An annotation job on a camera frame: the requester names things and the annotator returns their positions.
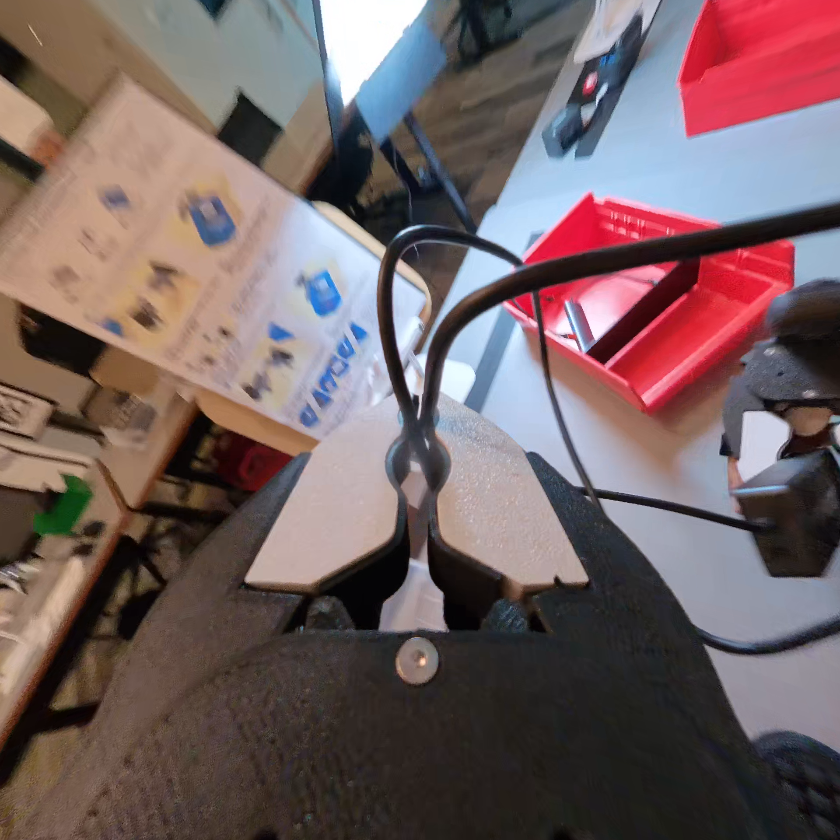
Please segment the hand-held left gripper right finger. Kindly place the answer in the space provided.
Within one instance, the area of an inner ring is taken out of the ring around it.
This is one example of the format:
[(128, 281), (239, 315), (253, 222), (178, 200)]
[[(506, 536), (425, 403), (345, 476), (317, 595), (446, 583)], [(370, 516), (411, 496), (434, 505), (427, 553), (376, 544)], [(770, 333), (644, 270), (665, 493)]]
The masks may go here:
[(427, 562), (450, 631), (478, 629), (499, 600), (581, 590), (585, 567), (525, 451), (443, 395), (435, 419), (442, 484), (430, 502)]

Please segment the green object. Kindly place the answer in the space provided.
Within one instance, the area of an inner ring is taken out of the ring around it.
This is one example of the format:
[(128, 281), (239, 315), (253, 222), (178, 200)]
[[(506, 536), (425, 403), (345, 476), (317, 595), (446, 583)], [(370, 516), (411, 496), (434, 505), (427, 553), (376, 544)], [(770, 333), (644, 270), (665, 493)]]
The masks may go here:
[(34, 516), (34, 533), (41, 538), (73, 535), (92, 499), (92, 488), (85, 479), (72, 474), (60, 477), (62, 490), (50, 490), (45, 510)]

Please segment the black bin divider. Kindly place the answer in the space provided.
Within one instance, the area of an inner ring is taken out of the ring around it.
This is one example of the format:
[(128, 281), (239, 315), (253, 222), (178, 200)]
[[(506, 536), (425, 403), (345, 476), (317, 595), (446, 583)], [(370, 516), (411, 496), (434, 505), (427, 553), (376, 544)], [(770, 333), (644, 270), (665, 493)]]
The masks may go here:
[(687, 294), (700, 273), (700, 258), (678, 262), (651, 286), (608, 330), (585, 351), (595, 361), (605, 364), (646, 330), (665, 311)]

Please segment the dark-legged background table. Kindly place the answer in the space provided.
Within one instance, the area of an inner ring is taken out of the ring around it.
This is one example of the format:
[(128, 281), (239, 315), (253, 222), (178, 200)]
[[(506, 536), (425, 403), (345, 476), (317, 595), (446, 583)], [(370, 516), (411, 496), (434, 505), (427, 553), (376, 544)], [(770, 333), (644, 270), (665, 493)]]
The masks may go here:
[(195, 414), (194, 404), (177, 396), (141, 449), (107, 444), (88, 471), (92, 497), (80, 520), (80, 527), (100, 522), (98, 535), (39, 539), (26, 594), (2, 592), (2, 745), (44, 683), (121, 537), (150, 500)]

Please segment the grey usb hub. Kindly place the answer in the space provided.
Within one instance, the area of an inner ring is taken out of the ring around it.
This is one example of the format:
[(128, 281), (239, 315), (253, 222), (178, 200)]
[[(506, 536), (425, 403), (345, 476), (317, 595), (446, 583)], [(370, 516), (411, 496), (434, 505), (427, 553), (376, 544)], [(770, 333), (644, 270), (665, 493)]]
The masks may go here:
[(579, 351), (588, 354), (595, 345), (595, 338), (582, 305), (576, 299), (567, 298), (563, 309), (570, 328), (570, 335), (576, 342)]

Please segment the studio light panel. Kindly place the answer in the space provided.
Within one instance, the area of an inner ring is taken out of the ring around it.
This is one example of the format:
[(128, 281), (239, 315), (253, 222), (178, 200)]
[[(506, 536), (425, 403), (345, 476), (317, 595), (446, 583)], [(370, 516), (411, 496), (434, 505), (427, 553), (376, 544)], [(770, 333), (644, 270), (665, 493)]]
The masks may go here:
[(447, 64), (443, 2), (312, 2), (332, 146), (354, 115), (389, 138)]

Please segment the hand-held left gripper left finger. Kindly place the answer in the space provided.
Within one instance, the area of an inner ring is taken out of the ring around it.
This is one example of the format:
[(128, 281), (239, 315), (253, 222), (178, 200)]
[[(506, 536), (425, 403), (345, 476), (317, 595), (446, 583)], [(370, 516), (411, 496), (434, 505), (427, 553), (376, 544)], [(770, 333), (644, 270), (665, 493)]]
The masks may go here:
[(387, 459), (397, 406), (346, 421), (310, 453), (245, 574), (247, 587), (337, 598), (359, 629), (377, 629), (411, 556), (407, 502)]

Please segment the black device with red spot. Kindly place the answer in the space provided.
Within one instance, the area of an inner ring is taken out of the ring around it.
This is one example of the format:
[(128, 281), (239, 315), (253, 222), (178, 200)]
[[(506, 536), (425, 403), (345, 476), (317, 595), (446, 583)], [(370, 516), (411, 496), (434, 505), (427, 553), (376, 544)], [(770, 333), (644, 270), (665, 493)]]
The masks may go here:
[(642, 9), (637, 7), (606, 52), (589, 58), (561, 110), (542, 130), (542, 144), (550, 159), (573, 152), (576, 159), (593, 155), (646, 38)]

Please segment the red plastic bin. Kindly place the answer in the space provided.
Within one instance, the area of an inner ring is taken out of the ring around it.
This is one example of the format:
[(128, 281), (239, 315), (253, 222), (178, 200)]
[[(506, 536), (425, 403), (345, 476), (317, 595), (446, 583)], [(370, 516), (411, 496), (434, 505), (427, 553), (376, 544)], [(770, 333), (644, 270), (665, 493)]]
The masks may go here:
[(647, 415), (662, 410), (759, 331), (772, 300), (793, 288), (789, 240), (700, 258), (697, 284), (605, 364), (579, 351), (564, 313), (583, 307), (595, 340), (679, 261), (587, 276), (540, 292), (550, 351)]
[(839, 2), (704, 2), (677, 85), (689, 138), (837, 100)]

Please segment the black light stand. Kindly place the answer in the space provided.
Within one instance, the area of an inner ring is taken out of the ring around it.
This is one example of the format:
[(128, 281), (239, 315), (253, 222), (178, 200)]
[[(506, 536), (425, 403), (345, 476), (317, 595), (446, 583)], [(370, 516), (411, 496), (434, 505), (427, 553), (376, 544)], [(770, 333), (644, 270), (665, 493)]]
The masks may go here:
[(475, 234), (478, 226), (468, 209), (466, 201), (460, 194), (448, 169), (445, 168), (438, 157), (431, 140), (422, 129), (413, 110), (406, 112), (402, 124), (423, 156), (425, 161), (423, 173), (414, 172), (396, 148), (390, 136), (387, 136), (380, 143), (379, 148), (397, 178), (404, 184), (407, 196), (414, 198), (415, 196), (427, 196), (435, 193), (445, 194), (463, 228), (467, 233)]

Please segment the instruction poster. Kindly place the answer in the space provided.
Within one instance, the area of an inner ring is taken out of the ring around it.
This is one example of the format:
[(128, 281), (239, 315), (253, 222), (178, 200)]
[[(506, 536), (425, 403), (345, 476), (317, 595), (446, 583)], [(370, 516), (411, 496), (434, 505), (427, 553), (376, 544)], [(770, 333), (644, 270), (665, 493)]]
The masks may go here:
[(2, 224), (2, 293), (319, 441), (392, 393), (351, 228), (120, 77)]

